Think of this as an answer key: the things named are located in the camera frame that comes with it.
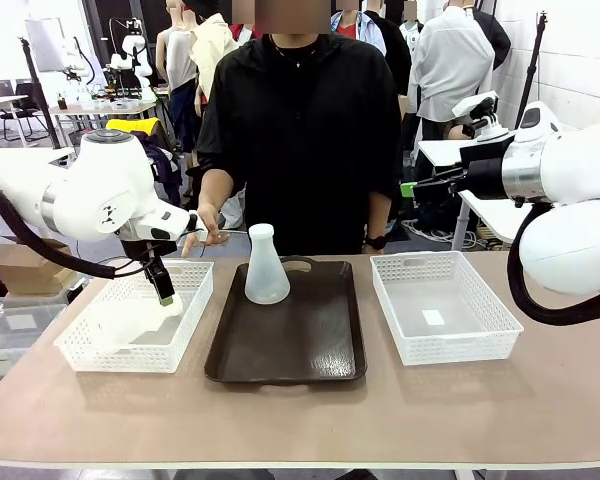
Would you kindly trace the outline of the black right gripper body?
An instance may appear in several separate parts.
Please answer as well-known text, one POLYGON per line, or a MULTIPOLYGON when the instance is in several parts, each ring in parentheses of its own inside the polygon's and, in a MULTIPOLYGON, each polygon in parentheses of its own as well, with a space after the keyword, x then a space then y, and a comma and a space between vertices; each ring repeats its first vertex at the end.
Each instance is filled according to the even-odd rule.
POLYGON ((459 181, 460 191, 469 191, 480 200, 503 200, 502 159, 472 161, 459 181))

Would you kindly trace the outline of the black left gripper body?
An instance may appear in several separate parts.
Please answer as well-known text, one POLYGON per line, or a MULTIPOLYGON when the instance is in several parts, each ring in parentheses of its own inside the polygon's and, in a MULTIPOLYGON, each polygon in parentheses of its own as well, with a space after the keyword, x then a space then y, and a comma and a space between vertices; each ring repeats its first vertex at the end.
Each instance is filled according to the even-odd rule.
POLYGON ((139 262, 141 265, 148 263, 160 252, 162 241, 157 240, 137 240, 121 241, 125 256, 132 262, 139 262))

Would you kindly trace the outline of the person right hand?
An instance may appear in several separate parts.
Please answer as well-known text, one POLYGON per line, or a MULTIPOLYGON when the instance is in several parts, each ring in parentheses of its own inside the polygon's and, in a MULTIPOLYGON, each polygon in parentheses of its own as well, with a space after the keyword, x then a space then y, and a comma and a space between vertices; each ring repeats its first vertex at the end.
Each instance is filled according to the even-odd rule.
POLYGON ((196 214, 198 220, 205 225, 206 235, 200 232, 188 234, 181 253, 183 258, 186 258, 196 246, 221 245, 229 240, 228 234, 220 232, 218 226, 219 211, 216 206, 200 200, 196 214))

